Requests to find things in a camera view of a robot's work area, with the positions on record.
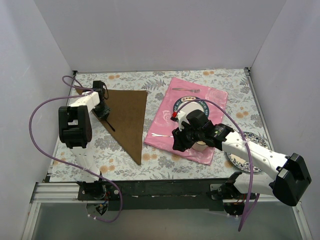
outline glass panel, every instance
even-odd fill
[[[279,202],[259,202],[241,232],[240,219],[224,214],[206,209],[125,210],[116,222],[104,223],[88,217],[82,203],[43,203],[32,239],[302,239],[292,207]]]

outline white enclosure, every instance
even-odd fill
[[[288,0],[252,66],[253,84],[276,151],[301,154],[312,183],[302,207],[319,239],[320,2]]]
[[[35,0],[80,72],[250,67],[285,0]]]
[[[0,239],[22,236],[35,182],[50,160],[30,141],[29,117],[48,98],[67,95],[71,70],[33,0],[0,0]],[[34,119],[37,142],[52,154],[58,136],[57,101]]]
[[[63,75],[244,67],[275,150],[306,161],[302,206],[319,239],[319,43],[318,0],[0,0],[0,239],[20,239],[46,175],[50,160],[32,145],[28,121],[38,104],[69,93]],[[65,104],[34,119],[49,154]]]

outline table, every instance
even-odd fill
[[[146,90],[148,96],[142,141],[147,135],[173,77],[228,92],[226,112],[235,119],[243,131],[252,132],[269,144],[250,83],[243,69],[78,73],[76,75],[76,79],[88,88],[92,87],[94,80],[101,80],[105,82],[108,89]],[[90,120],[93,133],[91,140],[94,147],[93,157],[102,175],[107,179],[124,181],[228,178],[235,171],[239,171],[228,160],[226,154],[218,149],[215,150],[212,164],[204,165],[145,144],[142,147],[142,164],[137,165],[95,116],[90,114]],[[222,123],[235,128],[227,117],[223,118]],[[71,151],[60,141],[57,144],[55,156],[75,163],[75,157]],[[81,170],[56,161],[52,165],[50,182],[81,181]]]

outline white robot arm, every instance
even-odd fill
[[[201,110],[188,113],[180,111],[171,119],[179,123],[179,127],[172,131],[174,150],[184,152],[194,143],[202,141],[209,147],[215,147],[249,161],[246,142],[240,134],[224,124],[213,125]],[[311,183],[304,159],[296,153],[287,156],[251,141],[248,145],[253,165],[267,173],[254,176],[252,192],[275,196],[289,206],[297,205]],[[249,174],[235,172],[226,183],[213,191],[212,195],[216,199],[228,199],[246,194],[249,180]]]
[[[94,92],[79,98],[69,106],[58,111],[59,138],[75,155],[78,165],[99,175],[91,148],[92,128],[89,113],[93,111],[98,118],[107,119],[110,108],[105,104],[105,89],[102,81],[93,81]],[[98,177],[82,172],[82,180],[92,183]]]

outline pink plastic bag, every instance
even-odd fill
[[[193,93],[185,90],[173,90],[173,88],[183,88],[189,90],[199,89],[200,92]],[[187,101],[190,98],[194,99],[194,97],[199,99],[211,100],[217,103],[223,109],[226,109],[228,93],[215,88],[195,84],[173,77],[162,100],[162,103],[157,113],[155,114],[151,127],[144,139],[144,143],[179,155],[194,162],[210,165],[215,151],[213,147],[207,147],[203,151],[196,151],[190,148],[185,152],[181,152],[172,149],[174,144],[173,137],[152,136],[152,133],[172,136],[172,131],[178,127],[177,122],[170,120],[173,111],[176,111],[181,103]],[[222,122],[224,114],[214,105],[201,102],[199,107],[205,110],[205,114],[213,122],[213,124],[219,124]]]

